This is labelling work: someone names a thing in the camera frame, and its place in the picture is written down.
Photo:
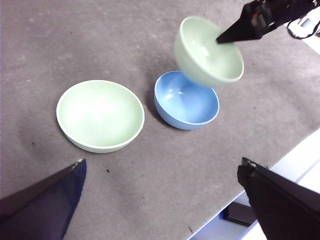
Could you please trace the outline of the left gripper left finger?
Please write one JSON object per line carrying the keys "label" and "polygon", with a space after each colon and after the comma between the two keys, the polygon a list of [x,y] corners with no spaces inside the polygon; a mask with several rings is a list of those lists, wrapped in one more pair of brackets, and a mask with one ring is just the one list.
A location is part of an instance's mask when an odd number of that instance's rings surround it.
{"label": "left gripper left finger", "polygon": [[2,240],[64,238],[86,180],[87,162],[70,166],[0,200]]}

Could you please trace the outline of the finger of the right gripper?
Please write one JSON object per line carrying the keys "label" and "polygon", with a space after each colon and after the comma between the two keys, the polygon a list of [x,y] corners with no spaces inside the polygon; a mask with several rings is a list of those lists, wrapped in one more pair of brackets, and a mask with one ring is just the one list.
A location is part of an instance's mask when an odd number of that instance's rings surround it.
{"label": "finger of the right gripper", "polygon": [[252,23],[252,20],[259,14],[258,5],[258,3],[246,3],[239,19],[217,37],[216,42],[224,44],[261,39],[261,32]]}

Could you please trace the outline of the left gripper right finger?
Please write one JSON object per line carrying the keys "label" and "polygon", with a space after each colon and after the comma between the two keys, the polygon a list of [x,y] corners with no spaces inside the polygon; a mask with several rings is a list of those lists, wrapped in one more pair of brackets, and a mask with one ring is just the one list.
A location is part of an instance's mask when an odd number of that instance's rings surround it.
{"label": "left gripper right finger", "polygon": [[318,240],[320,195],[246,158],[237,180],[268,240]]}

